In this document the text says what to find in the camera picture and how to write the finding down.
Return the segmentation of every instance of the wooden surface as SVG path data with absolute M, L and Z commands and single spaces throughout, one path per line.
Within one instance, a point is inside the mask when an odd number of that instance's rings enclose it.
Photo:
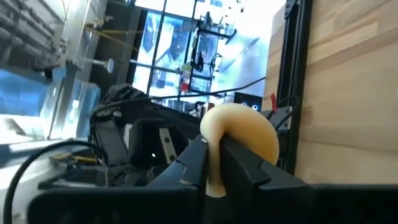
M 395 0 L 314 0 L 297 177 L 398 183 L 397 11 Z M 277 88 L 283 28 L 275 30 L 265 96 Z

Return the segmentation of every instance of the wooden wall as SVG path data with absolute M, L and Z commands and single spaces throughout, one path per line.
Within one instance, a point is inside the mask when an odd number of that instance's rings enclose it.
M 398 183 L 397 12 L 396 0 L 314 0 L 297 177 Z M 265 96 L 277 88 L 283 28 L 275 30 Z

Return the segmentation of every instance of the yellow dough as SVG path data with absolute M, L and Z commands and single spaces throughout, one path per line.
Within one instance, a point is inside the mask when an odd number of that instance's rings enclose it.
M 278 160 L 279 143 L 274 127 L 248 106 L 230 103 L 212 108 L 203 117 L 200 132 L 209 147 L 206 194 L 211 197 L 226 195 L 220 171 L 220 140 L 224 134 L 274 165 Z

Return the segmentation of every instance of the wooden panel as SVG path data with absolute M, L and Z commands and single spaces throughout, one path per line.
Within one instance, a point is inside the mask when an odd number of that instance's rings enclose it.
M 398 183 L 396 10 L 393 0 L 315 0 L 297 177 Z

